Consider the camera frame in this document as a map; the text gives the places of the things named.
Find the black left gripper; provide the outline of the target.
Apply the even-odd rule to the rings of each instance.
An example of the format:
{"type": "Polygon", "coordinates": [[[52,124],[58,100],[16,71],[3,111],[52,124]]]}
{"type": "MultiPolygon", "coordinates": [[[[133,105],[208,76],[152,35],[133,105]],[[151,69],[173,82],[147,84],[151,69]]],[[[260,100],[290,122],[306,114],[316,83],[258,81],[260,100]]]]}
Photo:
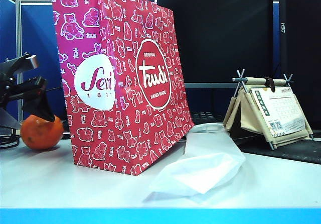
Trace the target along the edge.
{"type": "Polygon", "coordinates": [[[53,123],[55,116],[47,99],[47,83],[41,76],[30,78],[20,84],[15,84],[13,78],[2,80],[1,107],[5,108],[10,101],[23,99],[23,111],[53,123]]]}

